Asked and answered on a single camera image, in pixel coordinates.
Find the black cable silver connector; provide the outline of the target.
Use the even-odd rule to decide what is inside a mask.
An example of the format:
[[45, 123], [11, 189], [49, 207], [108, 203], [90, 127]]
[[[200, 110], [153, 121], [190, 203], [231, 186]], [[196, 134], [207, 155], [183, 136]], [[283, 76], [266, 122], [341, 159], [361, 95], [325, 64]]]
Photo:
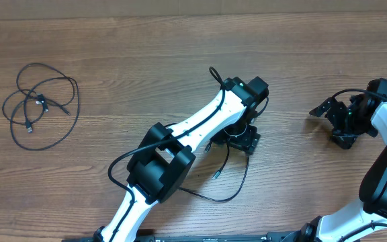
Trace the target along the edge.
[[181, 184], [182, 189], [166, 203], [183, 204], [190, 199], [222, 203], [238, 191], [247, 165], [244, 152], [207, 140], [194, 154], [196, 160]]

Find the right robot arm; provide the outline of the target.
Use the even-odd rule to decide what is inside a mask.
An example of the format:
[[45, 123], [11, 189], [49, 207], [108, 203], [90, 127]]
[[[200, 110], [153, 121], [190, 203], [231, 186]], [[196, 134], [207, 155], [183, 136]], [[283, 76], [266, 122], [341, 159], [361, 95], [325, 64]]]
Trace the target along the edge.
[[331, 140], [350, 149], [358, 136], [380, 135], [384, 150], [359, 187], [359, 197], [337, 212], [319, 216], [296, 233], [296, 241], [359, 241], [387, 229], [387, 79], [374, 79], [366, 89], [352, 89], [346, 106], [332, 95], [310, 111], [333, 125]]

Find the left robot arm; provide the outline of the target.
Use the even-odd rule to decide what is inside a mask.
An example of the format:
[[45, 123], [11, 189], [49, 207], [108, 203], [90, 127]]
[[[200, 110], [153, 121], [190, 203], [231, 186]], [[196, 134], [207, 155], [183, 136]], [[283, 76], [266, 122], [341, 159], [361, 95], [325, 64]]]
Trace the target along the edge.
[[176, 192], [191, 169], [195, 150], [206, 141], [226, 144], [251, 155], [259, 141], [252, 121], [261, 102], [268, 101], [268, 84], [260, 77], [248, 83], [238, 77], [220, 81], [217, 96], [178, 124], [153, 125], [136, 150], [127, 153], [126, 195], [112, 221], [99, 228], [94, 241], [133, 241], [152, 207]]

